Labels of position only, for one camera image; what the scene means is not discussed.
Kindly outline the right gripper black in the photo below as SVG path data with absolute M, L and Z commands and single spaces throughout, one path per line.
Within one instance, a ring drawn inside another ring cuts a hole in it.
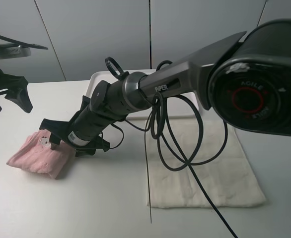
M 90 111 L 91 99 L 82 97 L 80 110 L 77 111 L 70 121 L 58 121 L 43 119 L 40 130 L 48 130 L 51 135 L 49 142 L 51 150 L 57 150 L 63 141 L 76 151 L 76 156 L 94 155 L 97 149 L 108 151 L 122 144 L 120 141 L 111 147 L 110 143 L 103 138 L 103 130 L 111 125 L 124 135 L 123 130 L 115 125 L 116 120 L 92 113 Z

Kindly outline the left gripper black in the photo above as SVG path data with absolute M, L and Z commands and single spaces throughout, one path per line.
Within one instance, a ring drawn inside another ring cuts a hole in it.
M 5 74 L 0 69 L 0 95 L 18 105 L 24 112 L 30 113 L 33 105 L 27 91 L 28 81 L 24 76 Z

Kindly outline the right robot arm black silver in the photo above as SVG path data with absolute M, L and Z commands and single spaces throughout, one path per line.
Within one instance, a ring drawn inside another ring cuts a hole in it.
M 109 125 L 151 108 L 158 98 L 193 92 L 204 110 L 242 130 L 291 136 L 291 19 L 266 22 L 208 45 L 152 74 L 106 59 L 114 83 L 100 81 L 70 121 L 44 119 L 50 142 L 83 154 L 109 150 Z

